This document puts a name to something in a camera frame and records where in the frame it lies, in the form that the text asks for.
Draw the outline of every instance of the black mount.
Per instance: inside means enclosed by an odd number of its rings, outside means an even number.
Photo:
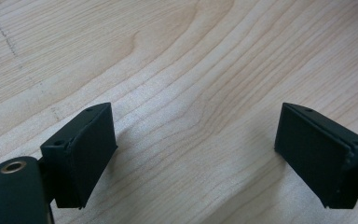
[[[358,199],[358,134],[300,105],[283,104],[275,150],[322,201],[352,209]]]
[[[42,146],[0,164],[0,223],[54,223],[50,203],[82,208],[115,152],[109,103],[83,110]]]

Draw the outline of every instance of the wood grain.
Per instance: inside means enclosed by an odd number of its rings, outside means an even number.
[[[119,148],[56,223],[358,223],[273,150],[282,102],[358,133],[358,1],[1,0],[0,162],[102,102]]]

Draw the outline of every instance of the wooden table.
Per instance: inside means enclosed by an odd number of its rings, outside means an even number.
[[[58,224],[358,223],[273,149],[282,102],[358,133],[358,1],[1,0],[0,162],[102,102],[119,148]]]

